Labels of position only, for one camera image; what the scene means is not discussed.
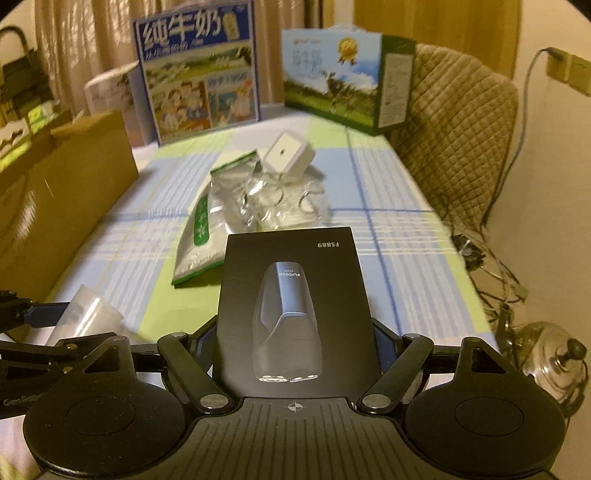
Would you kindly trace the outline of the quilted beige chair cover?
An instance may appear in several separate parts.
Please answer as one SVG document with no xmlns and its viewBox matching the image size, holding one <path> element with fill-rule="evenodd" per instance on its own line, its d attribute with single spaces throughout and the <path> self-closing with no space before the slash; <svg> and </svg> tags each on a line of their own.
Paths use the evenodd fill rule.
<svg viewBox="0 0 591 480">
<path fill-rule="evenodd" d="M 440 216 L 469 230 L 484 224 L 518 106 L 514 83 L 478 58 L 417 45 L 407 121 L 390 141 Z"/>
</svg>

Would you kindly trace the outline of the cardboard box with tissue packs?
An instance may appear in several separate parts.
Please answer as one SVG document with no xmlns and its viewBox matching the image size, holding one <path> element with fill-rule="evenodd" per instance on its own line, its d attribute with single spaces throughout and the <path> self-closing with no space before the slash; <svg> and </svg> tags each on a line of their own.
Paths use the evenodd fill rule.
<svg viewBox="0 0 591 480">
<path fill-rule="evenodd" d="M 50 153 L 57 146 L 52 132 L 72 119 L 69 107 L 58 100 L 50 100 L 33 107 L 23 119 L 10 121 L 1 128 L 1 171 L 23 155 Z"/>
</svg>

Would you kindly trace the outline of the beige wall socket with plug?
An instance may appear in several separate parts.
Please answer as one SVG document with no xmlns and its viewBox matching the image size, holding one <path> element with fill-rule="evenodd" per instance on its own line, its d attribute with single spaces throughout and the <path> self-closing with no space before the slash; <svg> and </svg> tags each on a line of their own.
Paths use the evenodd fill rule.
<svg viewBox="0 0 591 480">
<path fill-rule="evenodd" d="M 560 83 L 567 84 L 575 91 L 591 94 L 591 63 L 577 55 L 555 47 L 548 48 L 546 75 Z"/>
</svg>

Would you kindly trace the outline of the brown cardboard box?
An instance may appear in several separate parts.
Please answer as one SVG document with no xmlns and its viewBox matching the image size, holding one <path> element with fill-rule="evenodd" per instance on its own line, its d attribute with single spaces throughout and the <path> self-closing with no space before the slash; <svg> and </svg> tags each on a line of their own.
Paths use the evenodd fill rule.
<svg viewBox="0 0 591 480">
<path fill-rule="evenodd" d="M 1 173 L 1 287 L 45 299 L 138 177 L 122 115 L 51 129 Z"/>
</svg>

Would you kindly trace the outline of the clear plastic cotton swab bag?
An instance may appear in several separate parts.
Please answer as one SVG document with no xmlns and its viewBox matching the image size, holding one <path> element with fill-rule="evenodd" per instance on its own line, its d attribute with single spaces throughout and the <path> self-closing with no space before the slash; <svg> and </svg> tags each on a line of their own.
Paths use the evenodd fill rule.
<svg viewBox="0 0 591 480">
<path fill-rule="evenodd" d="M 321 180 L 308 174 L 271 172 L 260 162 L 246 175 L 238 199 L 259 231 L 316 228 L 329 225 L 332 219 Z"/>
</svg>

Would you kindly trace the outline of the silver kettle with black knob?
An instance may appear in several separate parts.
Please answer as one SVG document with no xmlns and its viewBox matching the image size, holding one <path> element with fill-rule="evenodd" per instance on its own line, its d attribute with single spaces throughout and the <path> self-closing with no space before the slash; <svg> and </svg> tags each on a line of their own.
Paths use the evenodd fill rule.
<svg viewBox="0 0 591 480">
<path fill-rule="evenodd" d="M 587 347 L 550 322 L 525 325 L 517 337 L 522 373 L 549 393 L 565 418 L 574 416 L 585 400 L 589 381 Z"/>
</svg>

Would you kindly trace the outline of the green light-blue milk carton box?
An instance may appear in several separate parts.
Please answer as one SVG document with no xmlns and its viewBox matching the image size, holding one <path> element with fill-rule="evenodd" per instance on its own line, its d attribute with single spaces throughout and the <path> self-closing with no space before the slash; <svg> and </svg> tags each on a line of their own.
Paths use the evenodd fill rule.
<svg viewBox="0 0 591 480">
<path fill-rule="evenodd" d="M 407 120 L 416 43 L 343 29 L 281 33 L 284 104 L 379 135 Z"/>
</svg>

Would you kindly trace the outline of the white humidifier box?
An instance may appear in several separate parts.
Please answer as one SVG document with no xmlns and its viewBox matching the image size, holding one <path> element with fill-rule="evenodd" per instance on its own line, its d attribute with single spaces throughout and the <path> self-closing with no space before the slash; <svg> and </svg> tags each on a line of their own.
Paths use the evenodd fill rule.
<svg viewBox="0 0 591 480">
<path fill-rule="evenodd" d="M 132 147 L 145 146 L 156 140 L 156 130 L 137 61 L 92 78 L 84 85 L 84 94 L 91 115 L 107 110 L 121 112 Z"/>
</svg>

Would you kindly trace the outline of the silver green foil pouch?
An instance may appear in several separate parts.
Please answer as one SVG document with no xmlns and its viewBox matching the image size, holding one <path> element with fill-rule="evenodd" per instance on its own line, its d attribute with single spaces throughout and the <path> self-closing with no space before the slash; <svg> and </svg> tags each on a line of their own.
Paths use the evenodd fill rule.
<svg viewBox="0 0 591 480">
<path fill-rule="evenodd" d="M 258 162 L 252 151 L 211 169 L 177 246 L 173 286 L 222 265 L 229 235 L 256 231 L 245 186 Z"/>
</svg>

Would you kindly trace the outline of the black shaver box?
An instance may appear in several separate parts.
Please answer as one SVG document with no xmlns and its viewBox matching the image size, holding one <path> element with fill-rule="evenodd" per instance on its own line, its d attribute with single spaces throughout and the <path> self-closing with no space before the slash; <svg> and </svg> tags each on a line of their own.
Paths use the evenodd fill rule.
<svg viewBox="0 0 591 480">
<path fill-rule="evenodd" d="M 352 230 L 230 235 L 216 340 L 235 397 L 358 401 L 381 368 Z"/>
</svg>

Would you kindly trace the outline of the beige curtain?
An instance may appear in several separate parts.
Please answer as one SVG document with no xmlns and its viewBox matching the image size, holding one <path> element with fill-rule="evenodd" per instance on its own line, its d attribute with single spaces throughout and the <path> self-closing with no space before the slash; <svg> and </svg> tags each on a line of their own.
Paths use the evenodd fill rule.
<svg viewBox="0 0 591 480">
<path fill-rule="evenodd" d="M 54 95 L 73 112 L 87 107 L 84 85 L 137 59 L 132 21 L 184 6 L 184 1 L 36 1 L 36 40 Z M 256 1 L 259 100 L 283 102 L 280 32 L 322 26 L 321 1 Z"/>
</svg>

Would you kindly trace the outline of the clear plastic cup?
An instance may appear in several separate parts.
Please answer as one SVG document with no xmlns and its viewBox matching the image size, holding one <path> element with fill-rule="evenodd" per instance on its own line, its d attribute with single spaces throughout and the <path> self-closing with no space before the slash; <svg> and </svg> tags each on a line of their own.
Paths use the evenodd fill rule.
<svg viewBox="0 0 591 480">
<path fill-rule="evenodd" d="M 45 345 L 55 346 L 62 339 L 122 330 L 123 315 L 103 297 L 81 285 Z"/>
</svg>

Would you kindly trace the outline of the blue milk carton box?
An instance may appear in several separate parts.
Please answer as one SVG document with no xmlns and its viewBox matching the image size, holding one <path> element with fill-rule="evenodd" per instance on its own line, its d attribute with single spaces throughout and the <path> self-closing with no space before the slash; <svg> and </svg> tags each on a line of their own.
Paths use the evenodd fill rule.
<svg viewBox="0 0 591 480">
<path fill-rule="evenodd" d="M 132 22 L 158 144 L 260 120 L 252 1 L 208 1 Z"/>
</svg>

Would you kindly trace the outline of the white square night light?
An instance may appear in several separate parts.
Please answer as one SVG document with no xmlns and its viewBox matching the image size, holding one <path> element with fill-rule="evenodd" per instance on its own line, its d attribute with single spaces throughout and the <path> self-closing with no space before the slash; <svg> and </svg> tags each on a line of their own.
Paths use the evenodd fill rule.
<svg viewBox="0 0 591 480">
<path fill-rule="evenodd" d="M 263 154 L 266 171 L 283 177 L 301 177 L 315 159 L 315 149 L 308 140 L 294 131 L 286 130 L 273 141 Z"/>
</svg>

